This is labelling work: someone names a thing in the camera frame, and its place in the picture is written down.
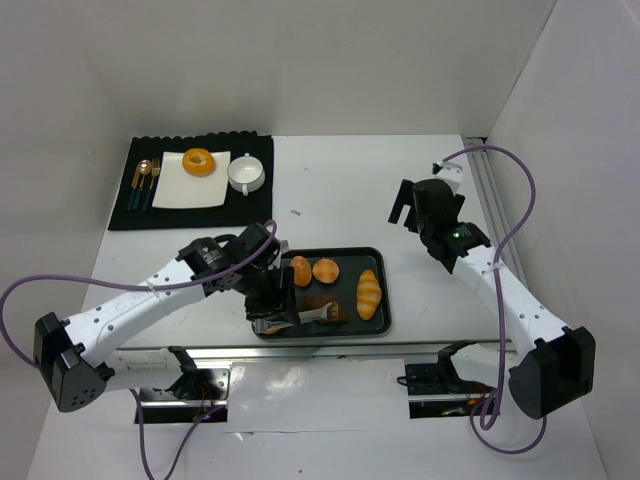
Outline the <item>metal tongs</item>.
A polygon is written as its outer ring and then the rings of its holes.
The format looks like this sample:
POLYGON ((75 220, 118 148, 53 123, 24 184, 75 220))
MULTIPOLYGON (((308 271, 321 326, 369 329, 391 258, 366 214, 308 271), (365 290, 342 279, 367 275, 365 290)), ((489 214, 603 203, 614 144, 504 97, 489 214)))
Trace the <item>metal tongs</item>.
POLYGON ((298 312, 293 320, 263 320, 254 322, 254 330, 260 334, 274 334, 280 330, 311 322, 333 322, 339 317, 339 304, 331 301, 320 308, 298 312))

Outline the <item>chocolate croissant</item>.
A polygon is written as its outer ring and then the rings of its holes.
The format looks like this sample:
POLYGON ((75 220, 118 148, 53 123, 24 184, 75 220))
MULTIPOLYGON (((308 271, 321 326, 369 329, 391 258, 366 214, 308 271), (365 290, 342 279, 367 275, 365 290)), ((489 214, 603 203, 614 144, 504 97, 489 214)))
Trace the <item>chocolate croissant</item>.
POLYGON ((341 324, 351 320, 351 314, 331 295, 306 296, 303 298, 299 310, 302 324, 311 322, 341 324))

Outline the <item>orange hollow bun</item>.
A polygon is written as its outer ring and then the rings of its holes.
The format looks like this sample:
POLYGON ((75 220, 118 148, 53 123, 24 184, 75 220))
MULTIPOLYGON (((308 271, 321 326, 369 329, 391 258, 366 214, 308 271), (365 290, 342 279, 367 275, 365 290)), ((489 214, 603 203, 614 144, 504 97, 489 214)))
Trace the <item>orange hollow bun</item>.
POLYGON ((183 154, 182 167, 189 175, 203 177, 215 171, 216 161, 208 150, 192 148, 183 154))

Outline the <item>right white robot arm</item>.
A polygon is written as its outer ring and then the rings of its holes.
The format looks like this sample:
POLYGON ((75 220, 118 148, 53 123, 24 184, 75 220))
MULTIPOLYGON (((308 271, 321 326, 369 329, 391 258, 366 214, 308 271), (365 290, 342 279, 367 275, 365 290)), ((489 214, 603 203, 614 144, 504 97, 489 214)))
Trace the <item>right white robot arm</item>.
POLYGON ((535 420, 590 393, 594 336, 547 310, 496 258, 489 238, 475 224, 459 221, 461 166, 437 164, 433 173, 430 179, 401 182, 389 221, 398 223, 402 210, 409 210, 405 227, 503 322, 501 330, 516 349, 509 356, 474 342, 456 342, 438 354, 442 378, 506 385, 520 410, 535 420))

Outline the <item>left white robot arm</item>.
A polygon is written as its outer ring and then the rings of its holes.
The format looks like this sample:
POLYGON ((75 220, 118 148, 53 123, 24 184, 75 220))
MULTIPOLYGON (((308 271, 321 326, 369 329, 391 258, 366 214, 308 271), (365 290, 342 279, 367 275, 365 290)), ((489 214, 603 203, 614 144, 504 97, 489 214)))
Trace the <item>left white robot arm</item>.
POLYGON ((106 391, 154 388, 176 398, 210 393, 210 374, 179 346, 125 351, 132 337, 213 294, 244 297, 256 332, 300 322, 294 271, 280 264, 274 222, 239 234, 202 237, 162 269, 119 296, 66 319, 55 313, 35 324, 33 357, 59 411, 77 411, 106 391))

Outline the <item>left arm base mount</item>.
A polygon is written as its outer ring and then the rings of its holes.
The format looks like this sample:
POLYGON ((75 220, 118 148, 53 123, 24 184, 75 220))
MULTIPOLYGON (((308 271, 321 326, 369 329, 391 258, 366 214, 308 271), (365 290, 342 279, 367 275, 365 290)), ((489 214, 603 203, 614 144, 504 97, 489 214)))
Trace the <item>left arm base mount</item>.
POLYGON ((169 347, 168 359, 177 361, 177 372, 165 385, 142 387, 138 396, 142 413, 136 424, 226 423, 228 420, 229 367, 198 367, 183 347, 169 347))

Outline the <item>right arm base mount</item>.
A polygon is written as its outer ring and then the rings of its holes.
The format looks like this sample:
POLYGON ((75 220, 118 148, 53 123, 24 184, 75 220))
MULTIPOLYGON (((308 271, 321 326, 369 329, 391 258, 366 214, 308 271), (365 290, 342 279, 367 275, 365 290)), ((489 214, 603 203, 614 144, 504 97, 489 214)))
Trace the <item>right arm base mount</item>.
POLYGON ((478 348, 476 342, 462 340, 438 351, 435 361, 405 365, 396 383, 406 389, 411 419, 468 417, 484 403, 493 386, 463 380, 453 362, 463 354, 477 353, 478 348))

